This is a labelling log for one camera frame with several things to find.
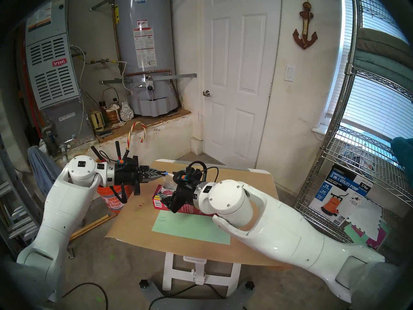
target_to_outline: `bryant logo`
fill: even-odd
[[[63,65],[63,64],[66,64],[66,63],[67,63],[67,60],[66,60],[66,58],[64,58],[64,59],[53,61],[52,66],[59,67],[60,65]]]

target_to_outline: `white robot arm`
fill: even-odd
[[[189,203],[206,214],[216,214],[213,221],[222,230],[269,258],[314,273],[346,302],[351,302],[354,288],[366,279],[366,269],[372,269],[372,263],[385,262],[367,246],[344,244],[323,235],[298,211],[246,183],[206,182],[200,180],[200,173],[192,171],[191,165],[176,172],[176,195],[163,203],[172,211]],[[191,186],[194,190],[190,196],[186,191],[190,192]],[[250,230],[241,231],[237,228],[253,217],[250,201],[258,207],[259,215]]]
[[[96,163],[85,155],[74,157],[47,195],[36,239],[20,252],[16,263],[7,267],[20,291],[33,304],[47,299],[59,301],[70,236],[88,211],[99,185],[133,184],[138,194],[139,183],[163,175],[162,171],[139,166],[137,157],[118,163]]]

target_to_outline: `orange bucket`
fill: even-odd
[[[129,198],[129,196],[132,193],[132,188],[131,186],[124,186],[124,187],[125,187],[126,197]],[[118,193],[119,197],[122,197],[121,186],[113,186],[113,188]],[[109,187],[104,188],[102,186],[99,186],[97,188],[97,193],[99,193],[102,199],[105,200],[106,205],[112,212],[115,212],[115,213],[121,212],[121,209],[123,208],[124,204],[116,198],[113,191]]]

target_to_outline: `white door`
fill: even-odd
[[[254,168],[267,113],[281,0],[205,0],[204,149]]]

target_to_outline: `window blinds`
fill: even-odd
[[[363,27],[386,32],[390,35],[408,42],[400,31],[390,14],[378,0],[361,0],[363,4]],[[327,116],[333,114],[341,86],[344,80],[344,69],[348,61],[350,43],[352,38],[353,6],[352,0],[344,0],[346,23],[344,28],[343,54],[340,61],[340,68],[337,81],[332,92],[331,101],[328,107]],[[375,13],[374,6],[382,15]],[[413,137],[413,104],[401,94],[386,88],[376,82],[356,77],[350,93],[349,102],[344,112],[343,120],[346,123],[355,123],[357,127],[366,127],[378,133],[378,136],[385,136],[393,139],[396,136],[405,138]]]

